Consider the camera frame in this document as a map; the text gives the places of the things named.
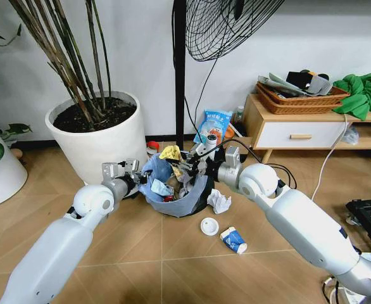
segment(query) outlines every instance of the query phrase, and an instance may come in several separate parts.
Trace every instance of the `soil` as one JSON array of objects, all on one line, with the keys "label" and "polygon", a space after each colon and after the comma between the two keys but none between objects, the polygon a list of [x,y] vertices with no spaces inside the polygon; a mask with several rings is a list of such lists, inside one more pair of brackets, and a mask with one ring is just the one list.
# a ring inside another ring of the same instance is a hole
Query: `soil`
[{"label": "soil", "polygon": [[86,133],[100,131],[119,125],[126,121],[136,111],[136,105],[124,102],[119,98],[108,98],[106,100],[105,116],[99,123],[94,123],[91,129],[88,121],[85,119],[82,110],[77,104],[73,104],[65,111],[60,113],[53,122],[53,125],[59,130],[70,133]]}]

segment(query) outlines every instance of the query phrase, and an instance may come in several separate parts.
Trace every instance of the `woven tray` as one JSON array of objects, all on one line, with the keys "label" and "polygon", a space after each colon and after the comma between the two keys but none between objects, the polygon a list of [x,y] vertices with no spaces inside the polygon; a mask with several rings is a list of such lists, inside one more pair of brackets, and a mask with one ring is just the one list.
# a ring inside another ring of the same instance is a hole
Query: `woven tray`
[{"label": "woven tray", "polygon": [[276,93],[274,93],[271,89],[269,89],[266,85],[261,83],[257,83],[257,86],[260,87],[263,91],[267,93],[267,95],[279,105],[286,105],[286,106],[325,106],[325,105],[336,105],[342,101],[342,99],[349,97],[350,93],[338,88],[333,87],[330,95],[326,96],[315,96],[315,97],[296,97],[296,98],[281,98]]},{"label": "woven tray", "polygon": [[271,100],[270,96],[257,86],[259,93],[259,100],[270,112],[273,114],[323,114],[331,111],[331,109],[341,106],[341,103],[338,104],[327,104],[321,106],[286,106],[282,104],[277,104]]}]

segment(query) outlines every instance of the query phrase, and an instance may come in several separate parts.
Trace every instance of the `wooden cabinet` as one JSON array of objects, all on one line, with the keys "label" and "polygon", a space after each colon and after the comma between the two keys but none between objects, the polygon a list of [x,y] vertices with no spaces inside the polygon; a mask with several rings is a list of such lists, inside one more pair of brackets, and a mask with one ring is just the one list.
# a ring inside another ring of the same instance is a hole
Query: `wooden cabinet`
[{"label": "wooden cabinet", "polygon": [[[371,149],[371,113],[367,120],[347,115],[348,125],[355,124],[360,139],[352,145],[339,142],[336,149]],[[267,150],[267,162],[273,149],[331,149],[344,129],[343,115],[330,112],[313,115],[274,115],[259,101],[256,94],[246,100],[244,124],[252,138],[253,149]]]}]

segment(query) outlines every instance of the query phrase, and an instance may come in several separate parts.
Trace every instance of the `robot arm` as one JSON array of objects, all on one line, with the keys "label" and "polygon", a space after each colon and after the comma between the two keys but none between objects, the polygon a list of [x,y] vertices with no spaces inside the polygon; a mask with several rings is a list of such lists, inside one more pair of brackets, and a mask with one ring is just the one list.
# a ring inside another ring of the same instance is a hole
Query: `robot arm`
[{"label": "robot arm", "polygon": [[63,218],[54,221],[11,273],[1,304],[50,303],[86,253],[97,225],[146,175],[139,161],[103,164],[103,183],[81,188]]},{"label": "robot arm", "polygon": [[371,262],[354,250],[343,227],[305,194],[285,185],[272,167],[256,163],[242,169],[239,148],[234,147],[227,150],[225,159],[199,164],[200,173],[257,203],[305,260],[327,270],[348,289],[371,296]]},{"label": "robot arm", "polygon": [[[203,151],[197,147],[177,165],[190,174],[212,176],[257,203],[305,260],[329,271],[350,290],[371,296],[371,262],[358,255],[344,229],[312,200],[285,185],[267,165],[242,169],[239,148],[230,147],[225,161],[203,157]],[[84,256],[97,225],[118,209],[136,184],[146,182],[148,173],[138,172],[138,165],[136,160],[104,163],[102,185],[78,191],[65,216],[45,230],[11,273],[0,303],[49,303]]]}]

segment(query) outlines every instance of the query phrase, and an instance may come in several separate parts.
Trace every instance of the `yellow cloth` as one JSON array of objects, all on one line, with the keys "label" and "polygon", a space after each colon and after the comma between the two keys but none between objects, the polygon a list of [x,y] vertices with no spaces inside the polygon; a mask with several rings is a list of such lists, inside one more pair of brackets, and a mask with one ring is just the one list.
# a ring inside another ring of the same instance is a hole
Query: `yellow cloth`
[{"label": "yellow cloth", "polygon": [[[166,158],[169,158],[169,159],[172,159],[172,160],[182,161],[179,146],[175,145],[175,146],[165,147],[165,149],[160,153],[159,158],[161,160],[165,160]],[[175,174],[175,176],[178,180],[181,177],[181,175],[183,175],[183,172],[181,172],[179,170],[179,168],[174,167],[173,165],[172,165],[172,168],[173,168],[173,172],[174,172],[174,174]]]},{"label": "yellow cloth", "polygon": [[164,160],[166,158],[170,158],[172,160],[180,160],[181,154],[179,146],[176,145],[165,147],[165,149],[161,152],[159,158],[161,160]]}]

